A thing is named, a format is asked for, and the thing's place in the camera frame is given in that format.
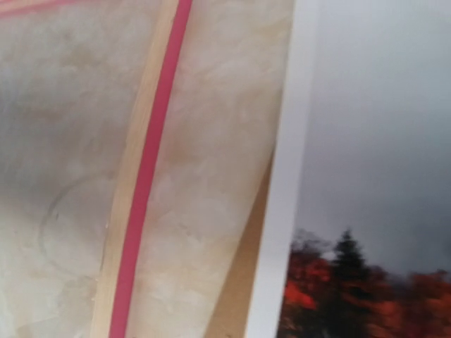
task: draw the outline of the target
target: beige stripe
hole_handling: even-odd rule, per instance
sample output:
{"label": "beige stripe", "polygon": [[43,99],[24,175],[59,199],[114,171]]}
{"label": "beige stripe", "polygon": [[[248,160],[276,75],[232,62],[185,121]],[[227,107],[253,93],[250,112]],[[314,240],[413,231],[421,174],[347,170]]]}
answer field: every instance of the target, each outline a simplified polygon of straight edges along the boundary
{"label": "beige stripe", "polygon": [[243,338],[266,210],[269,162],[204,338]]}
{"label": "beige stripe", "polygon": [[118,183],[113,198],[101,274],[97,283],[91,338],[108,338],[109,336],[116,283],[121,265],[123,244],[135,191],[135,183],[154,103],[155,91],[177,7],[178,0],[162,1],[142,82],[137,94],[135,107],[133,108],[121,169],[118,174]]}

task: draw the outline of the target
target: white strip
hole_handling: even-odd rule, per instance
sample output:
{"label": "white strip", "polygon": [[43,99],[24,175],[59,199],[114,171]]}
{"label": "white strip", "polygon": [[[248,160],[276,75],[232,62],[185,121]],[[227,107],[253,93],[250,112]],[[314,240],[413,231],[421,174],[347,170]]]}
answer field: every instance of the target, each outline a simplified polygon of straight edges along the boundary
{"label": "white strip", "polygon": [[320,0],[295,0],[278,141],[246,338],[274,338],[283,300],[311,105]]}

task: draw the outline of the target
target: cloudy sky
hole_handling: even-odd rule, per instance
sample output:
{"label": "cloudy sky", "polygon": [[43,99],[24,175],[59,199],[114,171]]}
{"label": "cloudy sky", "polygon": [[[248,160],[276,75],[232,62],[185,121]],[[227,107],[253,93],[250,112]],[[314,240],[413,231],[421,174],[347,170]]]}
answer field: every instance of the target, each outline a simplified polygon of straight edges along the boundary
{"label": "cloudy sky", "polygon": [[325,1],[298,227],[451,271],[451,1]]}

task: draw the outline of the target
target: paper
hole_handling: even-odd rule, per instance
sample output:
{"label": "paper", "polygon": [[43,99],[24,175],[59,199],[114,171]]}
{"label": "paper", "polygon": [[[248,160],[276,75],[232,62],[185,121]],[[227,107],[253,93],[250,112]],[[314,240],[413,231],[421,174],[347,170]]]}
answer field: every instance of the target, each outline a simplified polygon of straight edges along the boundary
{"label": "paper", "polygon": [[247,338],[451,335],[450,13],[298,1]]}

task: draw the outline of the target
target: red line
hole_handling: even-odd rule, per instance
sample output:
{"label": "red line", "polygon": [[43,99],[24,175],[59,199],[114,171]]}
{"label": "red line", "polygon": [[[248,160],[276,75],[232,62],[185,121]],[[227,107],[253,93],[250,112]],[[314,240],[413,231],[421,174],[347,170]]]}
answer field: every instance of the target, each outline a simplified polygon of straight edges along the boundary
{"label": "red line", "polygon": [[152,115],[149,121],[130,218],[125,234],[109,338],[124,338],[127,330],[130,300],[135,281],[136,262],[140,250],[147,201],[152,187],[164,120],[168,110],[175,69],[177,68],[191,3],[192,0],[179,0],[161,68],[158,87],[156,88],[155,101],[152,107]]}

